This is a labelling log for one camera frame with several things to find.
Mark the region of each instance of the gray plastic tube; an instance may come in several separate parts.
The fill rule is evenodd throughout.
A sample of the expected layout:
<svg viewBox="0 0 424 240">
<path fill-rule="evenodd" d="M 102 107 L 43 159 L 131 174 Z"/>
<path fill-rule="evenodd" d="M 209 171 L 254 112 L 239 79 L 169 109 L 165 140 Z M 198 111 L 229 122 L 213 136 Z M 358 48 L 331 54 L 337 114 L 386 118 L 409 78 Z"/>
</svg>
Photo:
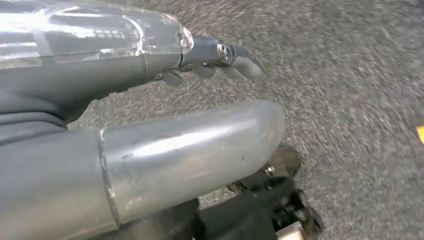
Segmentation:
<svg viewBox="0 0 424 240">
<path fill-rule="evenodd" d="M 284 132 L 269 101 L 0 146 L 5 240 L 81 240 L 259 170 Z"/>
</svg>

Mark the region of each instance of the gray cylinder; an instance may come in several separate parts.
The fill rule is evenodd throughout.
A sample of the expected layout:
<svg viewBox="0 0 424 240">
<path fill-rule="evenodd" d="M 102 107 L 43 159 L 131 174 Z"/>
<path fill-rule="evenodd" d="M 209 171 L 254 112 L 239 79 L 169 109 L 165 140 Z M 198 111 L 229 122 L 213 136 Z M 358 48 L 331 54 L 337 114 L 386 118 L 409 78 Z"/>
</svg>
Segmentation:
<svg viewBox="0 0 424 240">
<path fill-rule="evenodd" d="M 108 129 L 105 162 L 122 224 L 258 171 L 280 143 L 285 115 L 269 101 Z"/>
</svg>

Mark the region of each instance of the yellow object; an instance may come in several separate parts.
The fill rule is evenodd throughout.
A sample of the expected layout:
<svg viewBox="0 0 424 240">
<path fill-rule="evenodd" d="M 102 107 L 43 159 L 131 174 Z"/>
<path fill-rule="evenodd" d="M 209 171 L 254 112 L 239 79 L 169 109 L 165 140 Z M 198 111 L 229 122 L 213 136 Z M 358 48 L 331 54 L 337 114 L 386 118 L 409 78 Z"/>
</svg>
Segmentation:
<svg viewBox="0 0 424 240">
<path fill-rule="evenodd" d="M 419 139 L 421 139 L 421 142 L 424 144 L 424 125 L 417 126 L 416 131 L 418 132 Z"/>
</svg>

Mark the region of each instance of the robotic hand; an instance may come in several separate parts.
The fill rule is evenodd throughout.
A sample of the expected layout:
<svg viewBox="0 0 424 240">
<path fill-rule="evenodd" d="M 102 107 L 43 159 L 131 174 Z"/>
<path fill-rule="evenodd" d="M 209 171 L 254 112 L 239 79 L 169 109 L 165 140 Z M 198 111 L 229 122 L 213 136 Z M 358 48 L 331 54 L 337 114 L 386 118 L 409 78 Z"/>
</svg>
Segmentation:
<svg viewBox="0 0 424 240">
<path fill-rule="evenodd" d="M 214 68 L 262 74 L 245 49 L 193 37 L 168 14 L 0 0 L 1 238 L 87 239 L 258 171 L 284 132 L 284 112 L 269 101 L 67 130 L 94 99 Z"/>
</svg>

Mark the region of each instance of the clear plastic cover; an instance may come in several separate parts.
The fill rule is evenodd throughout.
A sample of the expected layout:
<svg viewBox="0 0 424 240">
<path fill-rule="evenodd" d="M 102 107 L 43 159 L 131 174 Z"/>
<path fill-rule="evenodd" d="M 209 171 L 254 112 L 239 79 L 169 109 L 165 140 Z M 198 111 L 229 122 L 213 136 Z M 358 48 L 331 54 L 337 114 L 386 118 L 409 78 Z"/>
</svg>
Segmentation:
<svg viewBox="0 0 424 240">
<path fill-rule="evenodd" d="M 105 2 L 0 0 L 0 69 L 143 54 L 185 54 L 193 37 L 176 17 Z"/>
</svg>

